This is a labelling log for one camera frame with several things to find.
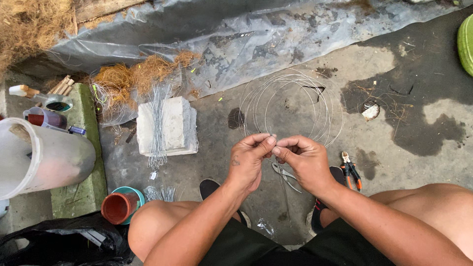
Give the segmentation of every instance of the person's right hand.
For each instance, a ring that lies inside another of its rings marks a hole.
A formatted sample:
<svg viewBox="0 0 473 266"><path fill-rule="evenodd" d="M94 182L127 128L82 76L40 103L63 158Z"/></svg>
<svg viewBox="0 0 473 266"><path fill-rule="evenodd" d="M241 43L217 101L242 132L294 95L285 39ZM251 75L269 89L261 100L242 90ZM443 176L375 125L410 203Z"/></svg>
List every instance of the person's right hand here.
<svg viewBox="0 0 473 266"><path fill-rule="evenodd" d="M313 195L321 196L337 183L330 173L325 147L312 139L301 135L281 139L272 153L279 163L292 167L299 184Z"/></svg>

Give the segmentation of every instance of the tattoo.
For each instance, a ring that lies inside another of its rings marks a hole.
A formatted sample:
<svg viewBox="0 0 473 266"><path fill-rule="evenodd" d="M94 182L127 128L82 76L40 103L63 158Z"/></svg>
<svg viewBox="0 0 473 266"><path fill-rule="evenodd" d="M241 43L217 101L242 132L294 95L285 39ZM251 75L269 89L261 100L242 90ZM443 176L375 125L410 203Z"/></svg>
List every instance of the tattoo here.
<svg viewBox="0 0 473 266"><path fill-rule="evenodd" d="M233 156L233 160L232 160L232 165L233 166L240 165L240 162L237 161L237 159L238 159L238 155Z"/></svg>

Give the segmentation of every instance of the white brick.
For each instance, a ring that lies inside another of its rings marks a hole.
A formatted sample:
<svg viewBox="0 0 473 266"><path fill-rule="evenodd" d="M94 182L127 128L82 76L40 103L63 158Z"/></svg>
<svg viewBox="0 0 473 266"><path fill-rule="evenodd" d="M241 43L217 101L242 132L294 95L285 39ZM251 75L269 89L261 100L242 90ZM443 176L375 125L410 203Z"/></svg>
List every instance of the white brick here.
<svg viewBox="0 0 473 266"><path fill-rule="evenodd" d="M153 141L151 103L138 106L137 140L140 154L150 156ZM170 98L163 107L163 133L167 156L197 153L197 111L183 97Z"/></svg>

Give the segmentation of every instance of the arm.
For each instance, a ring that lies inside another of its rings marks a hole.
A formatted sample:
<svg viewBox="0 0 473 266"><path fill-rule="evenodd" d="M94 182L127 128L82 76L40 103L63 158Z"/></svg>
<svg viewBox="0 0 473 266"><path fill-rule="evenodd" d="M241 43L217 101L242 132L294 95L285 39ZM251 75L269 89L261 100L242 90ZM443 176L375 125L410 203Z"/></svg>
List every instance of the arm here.
<svg viewBox="0 0 473 266"><path fill-rule="evenodd" d="M197 265L215 238L261 181L261 161L271 156L276 139L250 135L232 148L224 184L185 216L153 247L145 265Z"/></svg>
<svg viewBox="0 0 473 266"><path fill-rule="evenodd" d="M473 265L433 227L337 183L324 146L302 136L276 145L272 152L292 166L298 182L396 265Z"/></svg>

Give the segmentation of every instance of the forearm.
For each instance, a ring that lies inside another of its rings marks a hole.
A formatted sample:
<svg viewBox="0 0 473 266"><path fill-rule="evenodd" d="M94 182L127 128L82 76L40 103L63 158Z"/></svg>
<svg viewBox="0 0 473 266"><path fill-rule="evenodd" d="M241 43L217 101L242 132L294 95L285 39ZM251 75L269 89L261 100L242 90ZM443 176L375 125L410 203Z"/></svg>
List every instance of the forearm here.
<svg viewBox="0 0 473 266"><path fill-rule="evenodd" d="M473 264L428 224L338 183L319 198L397 265Z"/></svg>
<svg viewBox="0 0 473 266"><path fill-rule="evenodd" d="M245 197L223 184L156 243L145 264L198 264Z"/></svg>

